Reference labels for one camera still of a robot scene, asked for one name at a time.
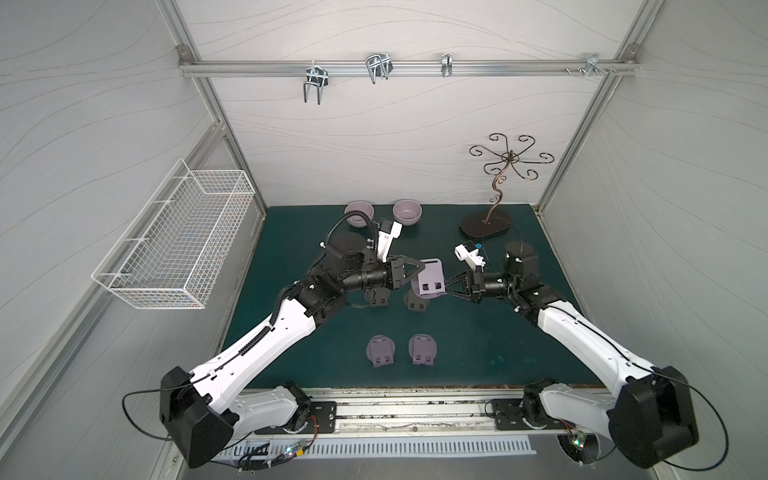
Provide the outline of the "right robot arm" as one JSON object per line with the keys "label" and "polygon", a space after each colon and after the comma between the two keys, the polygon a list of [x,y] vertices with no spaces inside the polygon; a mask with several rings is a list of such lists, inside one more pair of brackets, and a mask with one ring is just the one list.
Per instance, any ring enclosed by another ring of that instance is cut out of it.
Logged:
{"label": "right robot arm", "polygon": [[525,242],[505,246],[503,268],[489,272],[477,248],[455,247],[469,269],[446,281],[449,295],[479,303],[495,298],[557,340],[608,389],[609,396],[582,392],[554,379],[527,386],[519,411],[541,430],[563,421],[610,439],[632,464],[649,468],[699,441],[687,378],[659,368],[601,331],[539,274],[539,257]]}

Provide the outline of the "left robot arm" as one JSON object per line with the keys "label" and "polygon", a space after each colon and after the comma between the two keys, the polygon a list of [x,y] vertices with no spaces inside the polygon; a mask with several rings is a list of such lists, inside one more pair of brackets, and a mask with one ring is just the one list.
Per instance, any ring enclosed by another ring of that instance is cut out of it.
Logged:
{"label": "left robot arm", "polygon": [[403,255],[380,256],[356,233],[327,240],[317,262],[281,291],[273,311],[256,327],[192,370],[175,367],[166,373],[159,420],[187,465],[208,463],[238,435],[267,427],[301,430],[311,400],[294,383],[252,400],[240,399],[240,393],[281,354],[345,308],[349,292],[408,284],[407,266],[414,274],[425,268],[423,261]]}

